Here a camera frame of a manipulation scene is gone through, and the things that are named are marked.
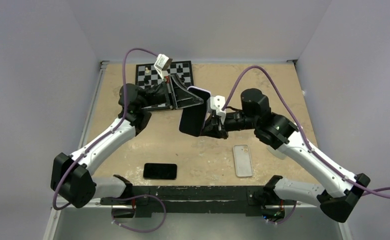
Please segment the phone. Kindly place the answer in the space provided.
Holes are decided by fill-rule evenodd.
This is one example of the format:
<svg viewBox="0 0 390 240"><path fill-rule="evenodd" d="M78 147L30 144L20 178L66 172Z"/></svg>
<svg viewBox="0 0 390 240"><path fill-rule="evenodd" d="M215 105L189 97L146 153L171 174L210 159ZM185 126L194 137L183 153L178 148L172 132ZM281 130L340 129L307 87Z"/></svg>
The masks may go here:
<svg viewBox="0 0 390 240"><path fill-rule="evenodd" d="M178 166L175 163L145 163L143 178L148 180L175 180Z"/></svg>
<svg viewBox="0 0 390 240"><path fill-rule="evenodd" d="M199 137L204 128L211 92L196 86L190 86L188 91L200 97L203 103L183 109L178 129L183 134Z"/></svg>

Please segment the white phone case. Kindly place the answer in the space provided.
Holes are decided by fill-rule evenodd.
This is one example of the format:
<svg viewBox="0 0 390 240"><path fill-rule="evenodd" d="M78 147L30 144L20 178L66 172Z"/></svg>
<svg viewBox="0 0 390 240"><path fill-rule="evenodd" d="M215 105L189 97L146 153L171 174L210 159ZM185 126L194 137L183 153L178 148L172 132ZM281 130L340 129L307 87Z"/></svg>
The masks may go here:
<svg viewBox="0 0 390 240"><path fill-rule="evenodd" d="M232 149L236 176L239 178L252 177L254 172L249 146L247 144L236 144Z"/></svg>

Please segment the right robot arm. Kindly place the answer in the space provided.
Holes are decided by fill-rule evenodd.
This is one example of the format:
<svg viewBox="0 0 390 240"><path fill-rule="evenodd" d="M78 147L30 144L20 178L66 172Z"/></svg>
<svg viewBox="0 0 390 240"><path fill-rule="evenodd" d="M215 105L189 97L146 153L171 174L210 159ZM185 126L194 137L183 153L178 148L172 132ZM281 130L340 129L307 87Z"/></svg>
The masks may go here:
<svg viewBox="0 0 390 240"><path fill-rule="evenodd" d="M336 222L346 222L370 178L364 173L354 174L344 169L309 140L304 140L300 127L287 117L272 112L269 99L261 90L244 90L240 99L242 108L226 113L223 96L208 97L206 107L210 116L201 136L227 139L229 132L254 130L255 137L270 147L271 153L291 158L319 182L299 182L274 175L263 187L263 192L254 198L271 204L279 200L303 202L319 207Z"/></svg>

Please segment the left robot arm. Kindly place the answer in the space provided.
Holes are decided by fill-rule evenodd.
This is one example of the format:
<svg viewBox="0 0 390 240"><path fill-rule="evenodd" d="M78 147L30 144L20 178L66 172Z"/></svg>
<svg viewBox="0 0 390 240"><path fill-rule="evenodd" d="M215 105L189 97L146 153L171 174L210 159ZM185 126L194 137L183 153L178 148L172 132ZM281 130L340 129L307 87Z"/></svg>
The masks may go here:
<svg viewBox="0 0 390 240"><path fill-rule="evenodd" d="M152 114L146 107L168 101L167 84L151 88L124 83L119 91L118 117L100 135L71 154L59 153L53 160L51 189L52 207L59 211L69 205L81 208L92 199L113 198L121 205L132 199L132 183L120 175L94 179L99 166L119 147L139 135Z"/></svg>

